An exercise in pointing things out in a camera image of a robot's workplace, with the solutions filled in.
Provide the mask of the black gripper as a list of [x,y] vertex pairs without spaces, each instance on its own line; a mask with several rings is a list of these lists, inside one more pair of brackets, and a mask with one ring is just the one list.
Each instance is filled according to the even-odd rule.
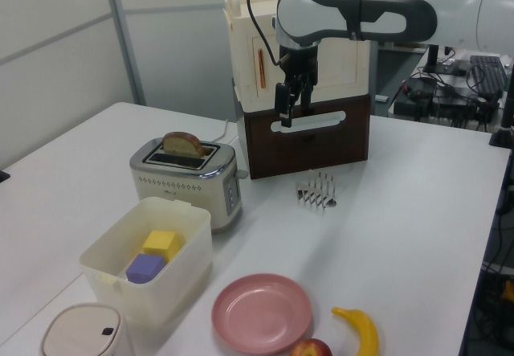
[[300,95],[300,106],[309,110],[312,92],[318,84],[318,45],[293,49],[279,46],[280,69],[284,72],[284,83],[275,86],[275,112],[279,115],[283,127],[292,126],[291,93],[288,84],[294,81],[304,81]]

